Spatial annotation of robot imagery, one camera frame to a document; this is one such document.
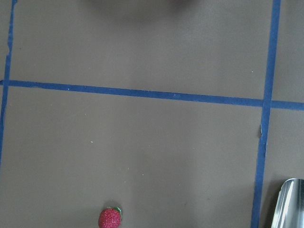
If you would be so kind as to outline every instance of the metal object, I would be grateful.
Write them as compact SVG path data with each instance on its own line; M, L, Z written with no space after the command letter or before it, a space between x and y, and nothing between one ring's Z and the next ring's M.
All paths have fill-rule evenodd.
M282 185L271 228L304 228L304 180L293 178Z

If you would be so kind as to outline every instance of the gray floor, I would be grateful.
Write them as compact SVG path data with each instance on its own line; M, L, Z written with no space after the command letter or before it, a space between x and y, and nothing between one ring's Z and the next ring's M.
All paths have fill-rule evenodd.
M10 1L0 3L3 78ZM19 1L10 79L262 99L271 7ZM303 10L282 2L274 100L303 102ZM0 226L96 228L118 204L122 228L250 227L261 111L10 86ZM260 228L284 180L304 178L303 125L303 111L271 111Z

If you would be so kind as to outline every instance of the strawberry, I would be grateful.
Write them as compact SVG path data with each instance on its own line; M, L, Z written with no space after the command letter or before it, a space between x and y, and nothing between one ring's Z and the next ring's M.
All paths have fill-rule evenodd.
M122 220L120 208L106 208L99 216L99 228L118 228Z

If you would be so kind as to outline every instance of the blue tape line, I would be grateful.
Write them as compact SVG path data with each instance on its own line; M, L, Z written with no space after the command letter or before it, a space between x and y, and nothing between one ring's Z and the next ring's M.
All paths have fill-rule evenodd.
M272 101L271 107L291 110L304 110L304 103L289 101Z
M245 106L254 106L254 107L262 106L262 100L251 99L251 98L240 98L240 97L182 94L182 93L172 93L172 92L120 89L120 88L86 86L86 85L79 86L79 85L67 85L67 84L57 84L57 83L16 81L16 80L10 80L9 85L28 87L28 88L38 87L43 89L76 91L76 92L84 92L84 93L124 95L124 96L148 97L148 98L180 100L180 101L218 103L218 104L228 104L228 105L232 104L232 105L245 105Z
M268 46L268 57L266 67L266 78L264 88L264 101L262 106L261 117L261 138L258 146L257 163L256 163L256 179L254 189L254 199L251 215L251 228L258 228L261 210L262 188L264 180L264 169L266 159L266 148L268 140L268 128L271 109L272 90L276 64L276 46L279 28L281 0L274 0L272 6L270 36Z
M45 83L38 83L38 82L23 82L23 81L14 81L14 80L11 80L10 81L10 86L20 86L20 87L28 87L28 88L31 88L31 87L39 87L39 88L46 88L47 86L39 86L37 84L45 84ZM47 89L55 89L55 90L65 90L65 91L78 91L78 92L87 92L87 93L94 93L94 92L88 92L88 91L81 91L81 89L72 89L73 86L75 85L65 85L65 84L52 84L54 85L53 88L49 87ZM83 86L85 87L85 89L87 89L88 87L91 87L91 86L85 86L85 85L80 85L80 86ZM99 92L100 94L115 94L115 93L102 93L102 92ZM233 99L241 99L241 101L244 103L244 105L246 106L254 106L254 107L262 107L263 105L263 101L262 100L259 100L259 99L249 99L247 101L247 103L245 102L247 98L238 98L238 97L226 97L226 98L233 98ZM304 111L304 103L300 103L300 102L289 102L289 101L271 101L271 107L272 108L281 108L281 109L290 109L290 110L303 110Z
M4 80L3 80L3 92L2 92L2 103L1 103L1 115L0 115L0 163L2 155L2 146L3 146L3 134L4 134L4 115L5 108L8 101L9 93L9 79L10 79L10 61L11 61L11 52L13 49L13 29L14 29L14 8L17 0L12 0L11 10L10 10L10 20L9 20L9 35L8 35L8 47L9 53L6 55L5 60L5 71L4 71Z

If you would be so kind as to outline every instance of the painter's tape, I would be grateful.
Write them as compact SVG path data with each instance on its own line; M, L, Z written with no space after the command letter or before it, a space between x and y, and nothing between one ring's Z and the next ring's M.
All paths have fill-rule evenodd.
M262 117L261 117L261 138L259 141L257 160L256 160L257 162L256 178L255 178L255 189L254 189L254 198L253 198L252 215L251 215L251 228L258 228L259 219L260 219L269 118L270 118L270 110L272 104L271 99L272 99L275 64L276 64L275 60L276 60L276 46L277 46L277 36L278 36L279 18L280 18L280 6L281 6L281 0L273 1L265 87L264 87L264 100L263 100Z
M262 100L259 99L228 97L228 96L196 95L196 94L159 92L159 91L149 91L149 90L121 89L121 88L109 88L109 87L86 86L86 85L79 86L79 85L67 85L67 84L57 84L57 83L16 81L16 80L11 80L9 82L9 85L28 87L28 88L38 87L43 89L76 91L83 93L136 96L136 97L148 97L148 98L180 100L180 101L218 103L218 104L227 104L227 105L232 104L232 105L245 105L245 106L254 106L254 107L262 106Z
M11 62L11 52L13 49L13 29L14 29L14 8L17 0L12 0L11 10L10 10L10 20L9 20L9 35L8 35L8 47L9 53L6 55L5 60L5 71L4 71L4 80L3 80L3 91L2 91L2 102L1 102L1 114L0 114L0 162L2 155L2 146L3 146L3 133L4 133L4 115L5 108L8 101L9 93L9 82L10 82L10 62Z
M272 101L271 107L291 110L304 110L304 103L289 101Z

